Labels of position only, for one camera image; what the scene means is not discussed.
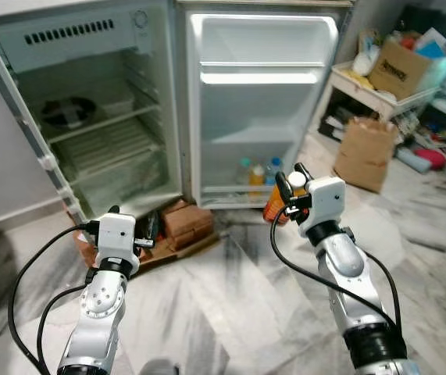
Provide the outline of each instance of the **marble floor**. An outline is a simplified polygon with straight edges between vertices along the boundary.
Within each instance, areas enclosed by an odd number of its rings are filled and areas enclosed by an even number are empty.
[[[335,142],[310,134],[298,159],[322,176],[330,173],[336,150]],[[183,375],[354,373],[326,288],[276,258],[259,212],[216,217],[219,244],[130,282],[112,373],[137,374],[154,358],[178,363]],[[348,186],[342,224],[391,270],[409,356],[422,374],[446,375],[446,173],[419,175],[394,160],[380,195]],[[36,374],[5,332],[6,290],[28,257],[68,225],[57,214],[0,235],[0,373]],[[293,223],[278,230],[277,243],[286,257],[316,269],[311,245]],[[392,315],[384,275],[375,265],[372,271]],[[17,314],[27,322],[20,331],[29,348],[42,306],[57,291],[80,284],[83,274],[70,237],[30,271]],[[72,299],[48,317],[44,347],[54,372],[77,316]]]

